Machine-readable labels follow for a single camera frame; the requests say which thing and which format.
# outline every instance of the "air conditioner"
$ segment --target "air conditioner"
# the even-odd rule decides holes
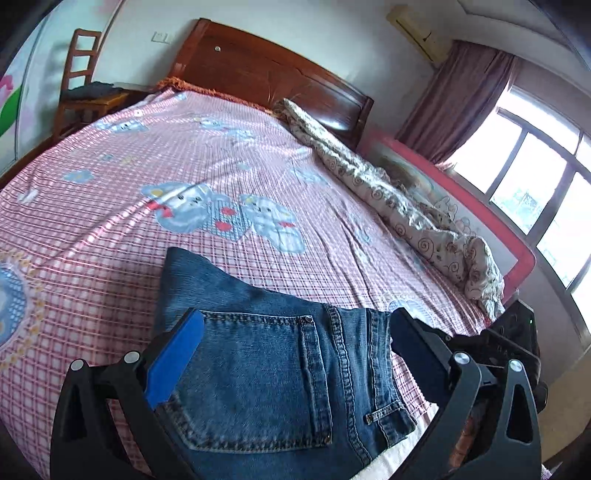
[[[396,5],[386,19],[436,67],[449,55],[452,40],[435,33],[428,22],[408,5]]]

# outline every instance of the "jeans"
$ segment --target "jeans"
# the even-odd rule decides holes
[[[396,312],[253,287],[170,248],[157,333],[189,307],[204,337],[156,414],[199,478],[344,480],[414,430],[392,377]]]

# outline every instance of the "glass pane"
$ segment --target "glass pane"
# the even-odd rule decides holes
[[[591,139],[585,135],[577,152],[577,159],[591,170]]]
[[[496,113],[453,155],[454,170],[480,191],[485,192],[501,171],[519,135],[521,127]]]
[[[579,129],[543,103],[512,90],[501,96],[499,106],[538,127],[569,152],[577,150]]]
[[[575,174],[556,217],[538,244],[565,286],[577,276],[591,253],[591,185]]]
[[[528,233],[552,197],[565,166],[560,155],[528,134],[491,201]]]
[[[587,324],[587,328],[591,330],[591,273],[587,273],[583,277],[583,281],[573,292],[573,298]]]

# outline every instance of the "bed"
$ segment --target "bed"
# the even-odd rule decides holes
[[[304,299],[402,306],[450,334],[491,322],[264,111],[292,99],[355,148],[370,98],[293,52],[203,19],[171,76],[209,91],[166,89],[109,115],[0,192],[0,418],[44,478],[69,364],[107,364],[146,346],[168,247]],[[360,478],[388,478],[434,414],[394,355],[392,374],[418,427]]]
[[[358,151],[374,165],[386,169],[409,195],[428,202],[449,216],[461,232],[484,237],[504,276],[504,303],[535,267],[531,248],[486,205],[428,160],[392,136],[372,129]]]

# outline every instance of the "window frame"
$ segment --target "window frame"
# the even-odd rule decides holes
[[[522,96],[527,101],[534,102],[537,104],[541,104],[541,107],[551,111],[553,114],[558,115],[561,118],[564,118],[571,122],[576,128],[579,129],[579,140],[577,142],[577,148],[574,153],[570,153],[566,148],[560,145],[556,140],[550,137],[548,134],[540,130],[539,128],[535,127],[527,120],[521,118],[520,116],[512,113],[505,108],[498,107],[495,114],[500,115],[503,118],[515,123],[519,127],[521,127],[521,134],[513,147],[509,157],[505,161],[504,165],[501,167],[498,175],[495,177],[493,182],[491,183],[490,187],[486,190],[486,192],[482,192],[476,186],[474,186],[469,180],[466,180],[462,175],[456,172],[453,168],[448,169],[447,173],[450,177],[453,178],[454,181],[459,183],[462,187],[468,190],[471,194],[473,194],[476,198],[478,198],[482,203],[487,205],[487,207],[493,211],[493,213],[501,218],[501,220],[508,225],[511,230],[518,235],[534,252],[537,265],[540,266],[542,272],[550,282],[553,290],[555,291],[556,295],[560,299],[562,305],[567,310],[568,314],[570,315],[571,319],[573,320],[575,329],[579,334],[580,341],[584,348],[591,346],[591,332],[589,332],[589,328],[581,314],[578,305],[576,304],[572,292],[575,288],[581,283],[583,277],[591,270],[591,254],[587,258],[586,262],[583,264],[579,273],[575,276],[575,278],[570,282],[569,285],[564,286],[562,280],[555,272],[554,268],[550,265],[550,263],[546,260],[545,256],[540,252],[538,249],[538,244],[540,243],[542,237],[546,233],[546,230],[550,227],[550,224],[554,220],[564,197],[566,196],[569,188],[574,180],[574,176],[576,173],[579,173],[589,184],[591,184],[591,171],[587,169],[576,157],[581,142],[583,141],[583,137],[589,134],[584,132],[578,125],[572,122],[569,118],[565,117],[564,115],[556,112],[550,106],[548,106],[543,101],[537,99],[533,95],[524,92],[521,89],[517,89],[513,87],[511,89],[512,93],[515,93],[519,96]],[[495,191],[498,189],[501,181],[509,171],[509,168],[513,164],[517,154],[519,153],[519,149],[521,149],[523,142],[525,141],[525,137],[528,134],[532,134],[543,143],[548,145],[554,151],[556,151],[565,161],[566,166],[564,168],[564,172],[562,177],[558,181],[558,185],[556,189],[540,213],[540,216],[535,221],[535,224],[531,227],[530,231],[526,234],[517,226],[517,224],[511,220],[511,218],[501,210],[496,204],[492,202],[492,196],[494,195]]]

